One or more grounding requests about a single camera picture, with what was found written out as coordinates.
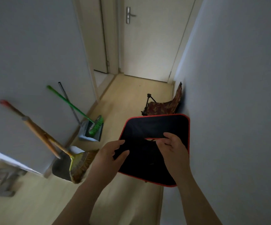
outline door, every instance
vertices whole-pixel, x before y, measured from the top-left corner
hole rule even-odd
[[[84,28],[83,37],[88,59],[94,70],[107,73],[100,0],[79,0]]]
[[[168,81],[193,4],[194,0],[124,0],[125,11],[130,7],[136,15],[124,24],[124,74]]]

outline gray wall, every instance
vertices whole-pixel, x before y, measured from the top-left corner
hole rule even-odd
[[[77,122],[46,89],[63,83],[85,113],[95,102],[72,0],[0,0],[0,99],[7,99],[65,143]],[[43,173],[54,155],[0,105],[0,152]]]
[[[195,180],[223,224],[271,224],[271,0],[204,0],[192,33],[175,80]]]

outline silver door handle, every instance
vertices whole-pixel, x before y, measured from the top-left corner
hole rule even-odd
[[[127,24],[130,24],[130,17],[131,16],[136,16],[136,15],[133,15],[130,13],[130,7],[126,7],[126,23]]]

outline green brush head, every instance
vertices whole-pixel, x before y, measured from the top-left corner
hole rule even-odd
[[[103,124],[104,120],[103,117],[101,115],[99,115],[95,121],[94,124],[92,124],[92,126],[89,129],[89,135],[91,137],[95,136],[95,134],[98,132],[98,130],[100,129],[101,125]]]

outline broom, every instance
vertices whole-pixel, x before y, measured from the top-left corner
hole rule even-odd
[[[24,121],[24,123],[35,133],[37,137],[39,137],[44,142],[44,144],[54,154],[56,153],[55,155],[58,158],[60,157],[51,143],[55,144],[60,150],[62,150],[64,153],[70,156],[71,164],[69,168],[69,173],[70,173],[71,181],[74,184],[78,184],[81,182],[85,172],[87,171],[90,164],[94,160],[98,150],[89,151],[89,152],[81,152],[78,154],[71,153],[66,148],[64,148],[57,140],[55,140],[52,136],[50,136],[47,132],[45,132],[37,124],[35,124],[28,116],[25,116],[18,109],[12,106],[8,101],[0,100],[0,104],[6,106],[7,108],[11,109],[13,112],[18,114],[20,117],[22,117],[22,120]]]
[[[95,121],[90,119],[88,116],[86,116],[80,109],[78,109],[76,106],[74,106],[70,101],[68,101],[65,97],[63,97],[61,94],[59,94],[53,87],[50,85],[47,86],[47,88],[54,92],[58,97],[60,97],[62,100],[64,100],[67,104],[69,104],[70,107],[74,108],[77,110],[79,113],[81,113],[85,118],[87,118],[90,122],[92,122],[91,127],[89,128],[89,135],[94,136],[96,132],[100,129],[101,125],[103,124],[103,117],[99,115]]]

